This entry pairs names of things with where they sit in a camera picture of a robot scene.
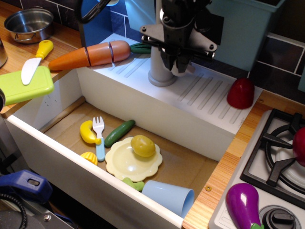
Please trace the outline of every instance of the toy stove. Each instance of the toy stove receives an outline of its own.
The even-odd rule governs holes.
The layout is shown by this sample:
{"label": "toy stove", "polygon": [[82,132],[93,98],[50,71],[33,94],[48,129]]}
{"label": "toy stove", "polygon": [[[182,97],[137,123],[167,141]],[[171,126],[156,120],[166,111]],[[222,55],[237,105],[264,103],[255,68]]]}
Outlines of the toy stove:
{"label": "toy stove", "polygon": [[210,229],[236,228],[225,196],[238,183],[251,184],[258,191],[259,218],[265,229],[305,228],[305,167],[292,152],[294,134],[304,126],[298,113],[276,109],[264,113],[209,222]]}

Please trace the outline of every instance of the toy sink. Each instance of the toy sink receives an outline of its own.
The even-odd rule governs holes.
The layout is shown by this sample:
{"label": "toy sink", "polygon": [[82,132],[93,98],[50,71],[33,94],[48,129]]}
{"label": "toy sink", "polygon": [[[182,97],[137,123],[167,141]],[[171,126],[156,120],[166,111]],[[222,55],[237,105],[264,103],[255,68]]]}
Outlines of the toy sink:
{"label": "toy sink", "polygon": [[[125,38],[111,36],[109,40]],[[226,93],[235,79],[194,65],[196,72],[169,87],[149,83],[149,56],[69,71],[54,91],[32,99],[5,119],[28,166],[117,228],[181,228],[183,218],[95,166],[80,154],[95,152],[79,134],[82,122],[106,117],[106,136],[123,121],[160,146],[163,162],[149,179],[184,186],[196,196],[249,114],[232,108]],[[256,88],[255,100],[261,90]],[[171,146],[179,145],[179,151]]]}

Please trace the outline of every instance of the plastic fork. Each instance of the plastic fork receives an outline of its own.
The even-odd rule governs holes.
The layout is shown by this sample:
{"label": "plastic fork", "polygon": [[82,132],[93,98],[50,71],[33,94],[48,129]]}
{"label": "plastic fork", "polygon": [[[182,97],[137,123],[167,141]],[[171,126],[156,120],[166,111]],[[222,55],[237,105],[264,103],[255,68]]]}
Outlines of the plastic fork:
{"label": "plastic fork", "polygon": [[104,138],[102,137],[102,132],[105,128],[104,120],[100,116],[100,119],[98,117],[93,118],[93,123],[92,123],[93,130],[96,132],[96,137],[100,138],[102,140],[101,144],[96,144],[96,156],[97,160],[99,162],[105,160],[105,146],[104,146]]}

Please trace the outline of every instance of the dark tile wall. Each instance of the dark tile wall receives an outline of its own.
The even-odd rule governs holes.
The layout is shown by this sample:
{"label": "dark tile wall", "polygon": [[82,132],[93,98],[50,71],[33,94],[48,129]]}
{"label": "dark tile wall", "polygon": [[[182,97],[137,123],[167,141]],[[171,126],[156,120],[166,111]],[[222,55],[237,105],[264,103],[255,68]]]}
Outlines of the dark tile wall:
{"label": "dark tile wall", "polygon": [[[78,30],[74,17],[75,0],[2,0],[17,7],[27,9],[42,6],[50,10],[55,22]],[[124,0],[111,7],[112,31],[121,36],[141,41],[141,34],[129,27]],[[235,78],[248,77],[258,87],[305,104],[305,93],[299,91],[298,84],[305,67],[305,44],[269,35],[264,43],[258,61],[250,74],[219,61],[203,62],[205,67]]]}

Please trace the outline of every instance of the wooden countertop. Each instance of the wooden countertop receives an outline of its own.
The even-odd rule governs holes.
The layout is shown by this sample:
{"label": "wooden countertop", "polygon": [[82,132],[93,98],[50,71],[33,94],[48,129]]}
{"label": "wooden countertop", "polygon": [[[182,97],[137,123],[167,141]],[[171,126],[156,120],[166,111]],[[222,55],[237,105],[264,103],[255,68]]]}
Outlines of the wooden countertop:
{"label": "wooden countertop", "polygon": [[[21,44],[14,41],[4,27],[4,21],[10,15],[22,9],[0,1],[0,38],[3,42],[8,60],[0,68],[0,75],[21,71],[23,64],[30,58],[35,58],[38,43]],[[41,61],[40,65],[48,66],[49,62],[75,49],[81,48],[80,33],[76,30],[54,23],[54,34],[49,38],[54,44],[54,49]],[[51,72],[55,80],[59,72]],[[1,115],[6,117],[14,113],[27,102],[12,104],[2,109]]]}
{"label": "wooden countertop", "polygon": [[[20,44],[15,42],[10,37],[9,32],[4,28],[3,23],[5,19],[19,10],[20,9],[17,7],[0,1],[0,37],[8,54],[7,62],[0,68],[0,75],[20,71],[27,59],[35,57],[38,48],[38,44]],[[41,62],[41,65],[44,66],[48,66],[51,60],[81,47],[79,32],[56,23],[54,24],[54,27],[55,33],[50,37],[50,40],[54,43],[54,49],[47,58]],[[63,74],[65,74],[65,72],[51,73],[54,80]],[[12,114],[24,104],[26,104],[26,102],[6,106],[3,108],[1,114],[4,117],[5,115]],[[184,219],[183,227],[185,229],[208,228],[208,222],[212,213],[216,208],[241,155],[250,141],[262,114],[272,108],[277,108],[290,114],[298,112],[305,115],[305,105],[263,91],[206,183],[205,188],[201,191],[190,212]]]}

